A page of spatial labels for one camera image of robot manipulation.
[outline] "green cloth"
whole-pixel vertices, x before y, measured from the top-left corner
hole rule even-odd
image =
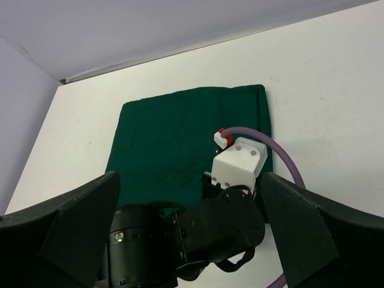
[[[119,206],[197,204],[218,148],[214,133],[233,126],[271,136],[264,86],[196,88],[124,104],[106,169],[120,174]],[[264,172],[273,168],[270,149],[268,155]]]

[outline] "white surface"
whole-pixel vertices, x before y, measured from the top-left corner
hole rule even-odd
[[[212,184],[221,187],[246,185],[254,191],[256,178],[267,158],[266,146],[252,139],[238,137],[234,144],[218,154],[212,165]]]
[[[371,0],[2,0],[0,37],[54,79]]]
[[[59,87],[7,212],[103,174],[124,103],[262,83],[308,189],[384,216],[383,15],[379,1]],[[275,171],[291,179],[277,157]],[[264,288],[280,272],[269,235],[237,273],[210,267],[180,286]]]
[[[0,215],[43,124],[58,82],[0,39]]]

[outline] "red cap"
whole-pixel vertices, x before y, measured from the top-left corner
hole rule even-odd
[[[221,129],[219,130],[219,133],[221,134],[224,130],[225,130],[224,128],[221,128]],[[226,139],[227,139],[227,146],[231,145],[231,144],[232,144],[232,140],[233,140],[232,135],[228,135],[228,136],[226,137]]]

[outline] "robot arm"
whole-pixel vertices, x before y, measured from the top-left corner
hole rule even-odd
[[[195,280],[210,263],[236,271],[264,238],[253,197],[266,154],[259,142],[237,139],[227,147],[223,139],[212,172],[203,174],[202,201],[189,210],[155,202],[116,211],[119,177],[108,173],[0,217],[2,285],[91,288],[98,274],[98,287],[170,288],[178,277]],[[307,191],[294,164],[289,170],[298,185],[273,173],[262,179],[285,274],[273,287],[382,287],[384,218]],[[166,216],[166,208],[177,210]],[[228,261],[241,252],[238,263]]]

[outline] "black strap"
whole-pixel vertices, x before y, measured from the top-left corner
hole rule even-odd
[[[224,260],[221,262],[216,263],[216,266],[219,267],[221,270],[227,273],[235,272],[237,271],[242,265],[246,264],[250,260],[252,260],[254,256],[254,248],[247,250],[242,259],[240,259],[236,264],[233,264],[229,260]]]
[[[171,208],[177,208],[179,209],[180,213],[184,213],[187,209],[186,207],[182,206],[179,203],[172,202],[172,201],[154,201],[151,203],[148,203],[145,205],[149,208],[161,208],[161,209],[171,209]]]

